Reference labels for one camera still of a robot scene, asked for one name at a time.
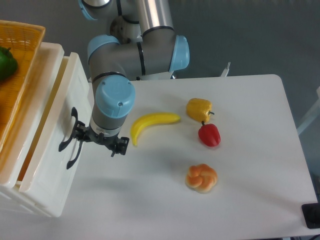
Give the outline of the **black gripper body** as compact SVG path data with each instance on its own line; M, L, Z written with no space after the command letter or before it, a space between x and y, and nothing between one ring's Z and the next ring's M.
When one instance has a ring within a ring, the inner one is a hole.
M93 142L98 145L105 146L109 150L114 150L116 148L116 143L118 139L119 132L112 135L107 135L106 133L99 132L96 133L91 126L85 131L84 141L86 143Z

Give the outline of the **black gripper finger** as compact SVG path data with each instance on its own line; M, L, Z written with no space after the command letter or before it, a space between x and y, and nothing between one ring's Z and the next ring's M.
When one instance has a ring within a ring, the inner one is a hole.
M110 150L112 151L111 157L114 157L117 154L124 156L127 152L129 141L130 141L129 137L121 137L121 138L116 137L116 139L110 145Z
M87 130L86 125L82 121L77 120L72 129L72 138L79 142L89 142Z

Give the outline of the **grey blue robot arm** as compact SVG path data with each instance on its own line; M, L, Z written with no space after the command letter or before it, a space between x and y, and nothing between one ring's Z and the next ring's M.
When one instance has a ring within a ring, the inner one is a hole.
M119 132L136 96L130 78L185 69L190 62L189 44L176 34L167 0L81 0L78 4L89 20L122 17L140 29L135 39L125 43L112 34L88 43L94 104L89 126L73 134L80 143L93 142L113 155L124 155L130 140L119 137Z

